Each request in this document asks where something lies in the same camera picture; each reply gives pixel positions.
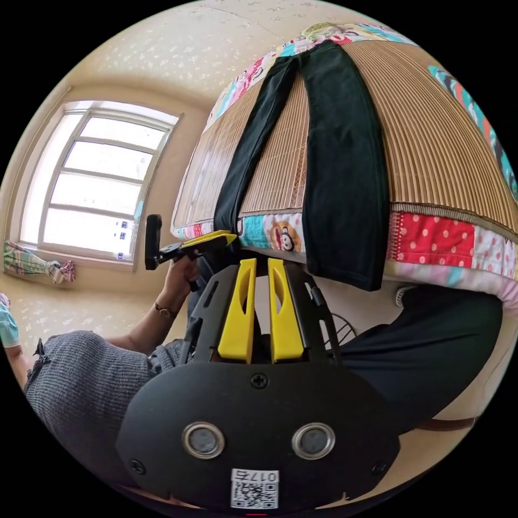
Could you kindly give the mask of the person's left hand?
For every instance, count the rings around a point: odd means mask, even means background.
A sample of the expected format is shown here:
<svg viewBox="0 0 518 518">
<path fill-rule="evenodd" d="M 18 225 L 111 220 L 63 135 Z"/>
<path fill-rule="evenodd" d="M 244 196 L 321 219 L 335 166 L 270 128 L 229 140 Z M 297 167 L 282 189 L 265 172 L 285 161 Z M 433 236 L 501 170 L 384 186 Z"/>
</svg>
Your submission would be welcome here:
<svg viewBox="0 0 518 518">
<path fill-rule="evenodd" d="M 172 262 L 164 286 L 157 297 L 157 306 L 170 314 L 178 313 L 192 291 L 191 284 L 197 282 L 199 275 L 200 269 L 196 259 L 184 256 Z"/>
</svg>

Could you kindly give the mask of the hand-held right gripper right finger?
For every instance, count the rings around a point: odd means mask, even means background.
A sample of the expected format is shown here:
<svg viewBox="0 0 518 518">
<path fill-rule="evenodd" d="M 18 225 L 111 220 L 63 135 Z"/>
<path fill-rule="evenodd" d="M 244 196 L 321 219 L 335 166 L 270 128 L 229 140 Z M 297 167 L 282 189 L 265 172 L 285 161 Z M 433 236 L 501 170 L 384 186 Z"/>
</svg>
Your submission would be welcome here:
<svg viewBox="0 0 518 518">
<path fill-rule="evenodd" d="M 268 283 L 272 362 L 299 360 L 304 346 L 282 260 L 268 259 Z"/>
</svg>

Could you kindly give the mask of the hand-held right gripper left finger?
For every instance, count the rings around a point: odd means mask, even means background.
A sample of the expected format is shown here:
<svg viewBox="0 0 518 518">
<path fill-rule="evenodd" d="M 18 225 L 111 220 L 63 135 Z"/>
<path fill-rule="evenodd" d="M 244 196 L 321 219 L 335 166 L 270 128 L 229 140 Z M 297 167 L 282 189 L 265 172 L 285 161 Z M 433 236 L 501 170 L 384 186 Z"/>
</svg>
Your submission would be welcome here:
<svg viewBox="0 0 518 518">
<path fill-rule="evenodd" d="M 255 325 L 256 259 L 240 262 L 217 352 L 223 360 L 250 363 Z"/>
</svg>

